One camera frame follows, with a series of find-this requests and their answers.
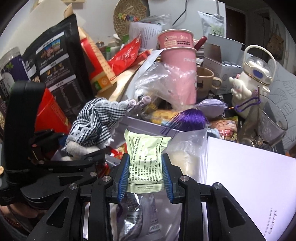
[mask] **black and white gingham fabric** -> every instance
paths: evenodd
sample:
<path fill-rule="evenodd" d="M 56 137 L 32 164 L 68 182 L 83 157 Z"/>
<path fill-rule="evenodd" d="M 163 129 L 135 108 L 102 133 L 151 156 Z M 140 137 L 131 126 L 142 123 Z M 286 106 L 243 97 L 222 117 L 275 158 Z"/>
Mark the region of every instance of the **black and white gingham fabric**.
<path fill-rule="evenodd" d="M 110 131 L 125 116 L 127 108 L 128 100 L 118 103 L 96 98 L 87 102 L 74 121 L 63 150 L 66 150 L 69 141 L 84 147 L 108 143 Z"/>

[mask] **purple jar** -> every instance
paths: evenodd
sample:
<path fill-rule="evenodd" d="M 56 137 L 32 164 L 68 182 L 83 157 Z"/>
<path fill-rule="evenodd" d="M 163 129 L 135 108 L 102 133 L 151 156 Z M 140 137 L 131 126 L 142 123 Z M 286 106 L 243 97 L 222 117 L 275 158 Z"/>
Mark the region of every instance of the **purple jar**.
<path fill-rule="evenodd" d="M 19 80 L 29 81 L 20 49 L 15 47 L 9 50 L 0 60 L 0 95 L 7 101 L 13 84 Z"/>

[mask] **green packet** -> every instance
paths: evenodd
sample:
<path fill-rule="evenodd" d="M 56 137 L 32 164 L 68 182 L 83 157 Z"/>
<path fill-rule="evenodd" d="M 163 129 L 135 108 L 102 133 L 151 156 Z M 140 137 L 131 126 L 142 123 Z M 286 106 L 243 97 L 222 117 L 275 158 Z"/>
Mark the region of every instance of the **green packet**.
<path fill-rule="evenodd" d="M 126 129 L 124 138 L 130 155 L 127 192 L 139 194 L 164 190 L 161 152 L 170 137 L 153 137 Z"/>

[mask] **straw hat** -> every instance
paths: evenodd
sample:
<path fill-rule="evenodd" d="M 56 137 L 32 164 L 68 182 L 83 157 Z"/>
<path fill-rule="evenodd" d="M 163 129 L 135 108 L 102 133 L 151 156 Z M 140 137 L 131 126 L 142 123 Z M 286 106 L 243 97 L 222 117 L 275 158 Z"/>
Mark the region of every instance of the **straw hat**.
<path fill-rule="evenodd" d="M 128 34 L 129 20 L 124 20 L 119 15 L 133 16 L 139 20 L 146 17 L 146 7 L 140 0 L 120 0 L 115 9 L 113 15 L 113 24 L 115 32 L 122 39 L 123 35 Z"/>

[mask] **purple tassel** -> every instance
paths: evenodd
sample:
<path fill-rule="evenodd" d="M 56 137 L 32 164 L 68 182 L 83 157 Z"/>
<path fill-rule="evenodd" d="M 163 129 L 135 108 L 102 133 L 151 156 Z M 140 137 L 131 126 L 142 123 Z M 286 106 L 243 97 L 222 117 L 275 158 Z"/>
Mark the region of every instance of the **purple tassel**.
<path fill-rule="evenodd" d="M 175 115 L 161 133 L 167 135 L 171 129 L 183 132 L 202 130 L 206 127 L 207 123 L 209 122 L 202 111 L 188 109 Z"/>

